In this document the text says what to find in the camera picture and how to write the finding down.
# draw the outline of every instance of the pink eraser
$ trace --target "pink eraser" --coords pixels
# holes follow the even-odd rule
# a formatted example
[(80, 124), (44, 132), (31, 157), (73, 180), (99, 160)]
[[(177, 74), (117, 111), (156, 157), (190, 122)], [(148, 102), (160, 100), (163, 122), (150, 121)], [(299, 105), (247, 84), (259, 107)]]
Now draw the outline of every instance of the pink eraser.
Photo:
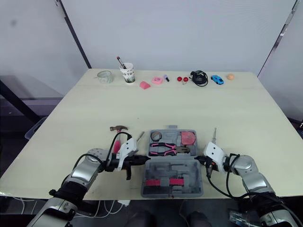
[(142, 87), (143, 89), (147, 89), (147, 88), (150, 87), (150, 85), (149, 85), (148, 83), (146, 83), (145, 81), (142, 81), (142, 82), (140, 83), (140, 87)]
[(154, 77), (151, 81), (154, 84), (161, 84), (163, 82), (163, 78), (162, 77)]

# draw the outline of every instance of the orange ball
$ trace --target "orange ball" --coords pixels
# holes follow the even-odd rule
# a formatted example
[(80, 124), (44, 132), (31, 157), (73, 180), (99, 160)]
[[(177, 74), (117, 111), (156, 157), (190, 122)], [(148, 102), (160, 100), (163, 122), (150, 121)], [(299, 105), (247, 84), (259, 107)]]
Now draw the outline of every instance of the orange ball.
[(235, 75), (233, 75), (232, 73), (230, 73), (230, 74), (227, 75), (227, 79), (233, 80), (233, 79), (235, 79)]

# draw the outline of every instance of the pen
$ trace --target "pen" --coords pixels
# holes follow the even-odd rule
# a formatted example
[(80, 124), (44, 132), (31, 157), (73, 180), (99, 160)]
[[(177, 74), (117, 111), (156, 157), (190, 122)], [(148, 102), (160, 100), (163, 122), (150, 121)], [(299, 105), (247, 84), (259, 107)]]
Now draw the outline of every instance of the pen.
[(126, 69), (124, 63), (121, 61), (121, 58), (118, 56), (117, 59), (118, 59), (120, 65), (123, 67), (123, 69)]

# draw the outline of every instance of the black cable bundle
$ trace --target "black cable bundle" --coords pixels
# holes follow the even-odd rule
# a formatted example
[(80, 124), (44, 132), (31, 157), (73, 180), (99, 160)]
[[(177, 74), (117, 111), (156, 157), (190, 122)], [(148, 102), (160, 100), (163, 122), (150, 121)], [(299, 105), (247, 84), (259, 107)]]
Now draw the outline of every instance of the black cable bundle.
[(208, 84), (208, 77), (207, 74), (201, 70), (197, 70), (197, 71), (192, 71), (190, 73), (190, 75), (192, 76), (193, 82), (199, 86), (199, 87), (205, 87)]

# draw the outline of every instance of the purple marker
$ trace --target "purple marker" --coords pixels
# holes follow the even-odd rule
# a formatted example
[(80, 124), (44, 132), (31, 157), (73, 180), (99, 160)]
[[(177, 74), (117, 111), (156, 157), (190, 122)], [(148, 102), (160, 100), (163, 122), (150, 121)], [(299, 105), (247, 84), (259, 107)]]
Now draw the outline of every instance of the purple marker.
[(167, 75), (164, 75), (163, 77), (167, 80), (167, 82), (169, 82), (169, 78), (167, 77)]

